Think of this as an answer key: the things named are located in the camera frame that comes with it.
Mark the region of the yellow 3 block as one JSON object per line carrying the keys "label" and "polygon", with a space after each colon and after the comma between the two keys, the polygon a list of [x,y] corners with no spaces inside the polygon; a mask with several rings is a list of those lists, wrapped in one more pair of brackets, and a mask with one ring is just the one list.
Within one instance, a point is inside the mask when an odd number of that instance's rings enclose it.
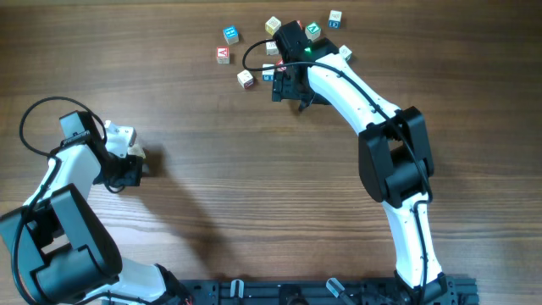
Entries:
{"label": "yellow 3 block", "polygon": [[133,146],[128,147],[127,154],[141,157],[143,159],[146,158],[145,150],[139,144],[134,144]]}

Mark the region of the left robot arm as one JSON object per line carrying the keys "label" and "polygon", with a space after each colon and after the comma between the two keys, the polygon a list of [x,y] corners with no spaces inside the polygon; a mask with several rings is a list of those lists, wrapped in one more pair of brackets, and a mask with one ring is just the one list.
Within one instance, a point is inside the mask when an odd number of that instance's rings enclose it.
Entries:
{"label": "left robot arm", "polygon": [[36,193],[1,218],[14,282],[30,304],[110,302],[187,304],[192,297],[159,264],[122,258],[113,238],[87,203],[90,189],[138,186],[144,159],[130,155],[135,135],[120,144],[101,138],[93,115],[61,117],[64,139],[48,156]]}

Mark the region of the red A block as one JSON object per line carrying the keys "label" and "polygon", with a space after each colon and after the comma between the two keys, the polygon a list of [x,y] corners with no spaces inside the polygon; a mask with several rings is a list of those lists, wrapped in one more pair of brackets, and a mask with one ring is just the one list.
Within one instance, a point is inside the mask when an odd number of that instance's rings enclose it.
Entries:
{"label": "red A block", "polygon": [[219,64],[229,64],[230,63],[230,49],[228,47],[217,47],[216,59]]}

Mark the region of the plain block green side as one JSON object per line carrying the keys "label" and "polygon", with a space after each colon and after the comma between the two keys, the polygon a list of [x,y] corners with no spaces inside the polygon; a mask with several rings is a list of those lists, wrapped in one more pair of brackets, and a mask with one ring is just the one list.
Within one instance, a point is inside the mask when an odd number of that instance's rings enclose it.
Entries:
{"label": "plain block green side", "polygon": [[350,61],[352,57],[352,50],[348,48],[346,45],[343,45],[339,48],[339,52],[341,57],[346,61]]}

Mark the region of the plain block red side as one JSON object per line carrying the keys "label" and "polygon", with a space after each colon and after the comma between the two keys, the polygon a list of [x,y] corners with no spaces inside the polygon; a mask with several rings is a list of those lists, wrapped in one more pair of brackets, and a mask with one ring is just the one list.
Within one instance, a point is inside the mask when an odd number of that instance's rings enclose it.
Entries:
{"label": "plain block red side", "polygon": [[254,77],[246,69],[237,74],[237,80],[243,89],[248,89],[254,84]]}

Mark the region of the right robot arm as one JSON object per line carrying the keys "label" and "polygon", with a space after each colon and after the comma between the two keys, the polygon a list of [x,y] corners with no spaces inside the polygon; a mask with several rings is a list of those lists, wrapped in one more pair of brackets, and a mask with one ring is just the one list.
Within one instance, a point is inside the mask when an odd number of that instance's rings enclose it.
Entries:
{"label": "right robot arm", "polygon": [[297,22],[273,35],[284,69],[274,77],[273,99],[333,106],[357,133],[361,182],[382,204],[395,243],[395,271],[413,302],[437,296],[442,268],[434,255],[428,206],[434,162],[421,112],[405,110],[372,90],[329,39],[311,41]]}

